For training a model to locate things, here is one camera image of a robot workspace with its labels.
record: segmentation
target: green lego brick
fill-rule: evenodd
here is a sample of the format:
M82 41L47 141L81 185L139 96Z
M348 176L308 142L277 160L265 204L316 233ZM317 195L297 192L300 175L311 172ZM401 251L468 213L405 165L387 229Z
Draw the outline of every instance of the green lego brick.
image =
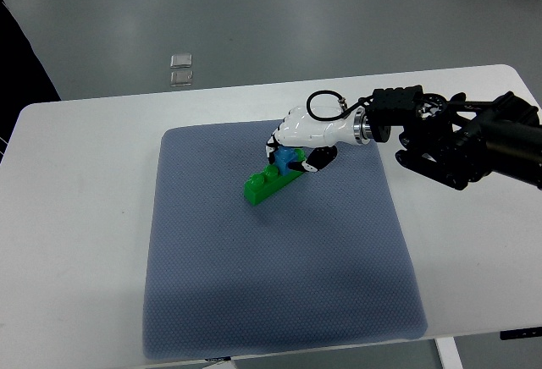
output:
M302 149L296 149L297 160L305 160ZM257 205L272 194L276 193L293 180L301 176L303 172L291 170L287 175L281 175L279 168L269 164L261 173L253 174L245 183L245 198L253 205Z

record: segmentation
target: gray mat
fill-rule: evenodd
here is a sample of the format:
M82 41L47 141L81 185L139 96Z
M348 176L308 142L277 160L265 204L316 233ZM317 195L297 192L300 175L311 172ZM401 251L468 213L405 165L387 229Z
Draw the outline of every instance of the gray mat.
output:
M171 129L160 149L143 312L150 359L417 339L425 315L375 144L338 146L252 206L279 121Z

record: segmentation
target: robotic arm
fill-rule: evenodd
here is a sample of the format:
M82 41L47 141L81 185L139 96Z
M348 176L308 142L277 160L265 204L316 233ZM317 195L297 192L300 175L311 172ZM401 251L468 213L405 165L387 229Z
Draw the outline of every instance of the robotic arm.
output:
M316 107L316 115L311 101L319 95L335 96L340 107ZM463 93L447 101L416 85L374 90L351 107L334 91L317 91L305 108L293 108L274 131L267 155L273 162L281 145L315 148L306 161L289 163L292 169L315 172L335 159L337 142L386 142L391 127L401 126L404 150L395 158L416 173L463 190L495 171L542 190L542 127L537 111L510 91L492 102L467 102Z

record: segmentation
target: white robotic hand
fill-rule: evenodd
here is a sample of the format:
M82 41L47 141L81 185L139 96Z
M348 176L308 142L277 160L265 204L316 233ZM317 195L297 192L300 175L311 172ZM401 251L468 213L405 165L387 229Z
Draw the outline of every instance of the white robotic hand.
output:
M337 107L314 107L313 112L319 117L332 118L341 114ZM266 154L270 163L274 162L274 152L279 146L309 147L314 150L306 161L291 162L292 170L317 172L327 166L337 156L337 142L351 145L364 145L369 142L361 133L364 109L350 113L346 118L334 121L318 121L305 107L290 110L282 124L273 132L266 145Z

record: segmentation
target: floor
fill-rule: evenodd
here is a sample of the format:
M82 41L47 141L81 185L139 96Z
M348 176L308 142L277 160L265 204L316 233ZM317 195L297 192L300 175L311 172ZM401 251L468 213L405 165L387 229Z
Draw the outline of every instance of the floor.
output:
M5 2L63 100L505 63L542 102L542 0ZM192 54L193 83L172 88L169 62L178 52ZM491 333L456 343L466 369L542 367L542 339L500 341ZM419 341L238 366L437 368L440 361L434 343Z

